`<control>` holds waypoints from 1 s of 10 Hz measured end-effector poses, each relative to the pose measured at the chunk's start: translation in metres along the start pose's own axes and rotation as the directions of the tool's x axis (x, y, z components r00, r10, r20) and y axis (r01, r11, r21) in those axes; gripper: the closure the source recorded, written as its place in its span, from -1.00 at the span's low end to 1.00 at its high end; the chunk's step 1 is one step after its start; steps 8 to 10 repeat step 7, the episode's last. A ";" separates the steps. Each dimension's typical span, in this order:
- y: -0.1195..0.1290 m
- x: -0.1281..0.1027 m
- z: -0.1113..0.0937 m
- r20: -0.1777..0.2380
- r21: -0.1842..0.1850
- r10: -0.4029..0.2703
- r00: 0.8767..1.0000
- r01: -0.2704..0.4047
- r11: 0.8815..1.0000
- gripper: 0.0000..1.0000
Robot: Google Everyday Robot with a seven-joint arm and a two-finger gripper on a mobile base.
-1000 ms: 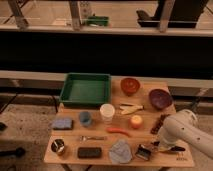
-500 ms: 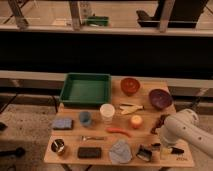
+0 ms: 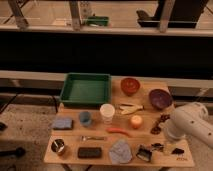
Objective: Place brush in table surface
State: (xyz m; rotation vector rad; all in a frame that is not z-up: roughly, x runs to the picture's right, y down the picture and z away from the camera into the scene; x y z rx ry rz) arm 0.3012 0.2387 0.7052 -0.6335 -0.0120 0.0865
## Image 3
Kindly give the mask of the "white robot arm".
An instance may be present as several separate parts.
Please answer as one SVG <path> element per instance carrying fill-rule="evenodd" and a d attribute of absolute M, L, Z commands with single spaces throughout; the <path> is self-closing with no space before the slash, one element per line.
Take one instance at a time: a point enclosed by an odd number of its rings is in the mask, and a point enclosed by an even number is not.
<path fill-rule="evenodd" d="M 170 143 L 191 135 L 213 149 L 213 125 L 206 121 L 208 110 L 200 102 L 176 107 L 165 121 L 163 133 Z"/>

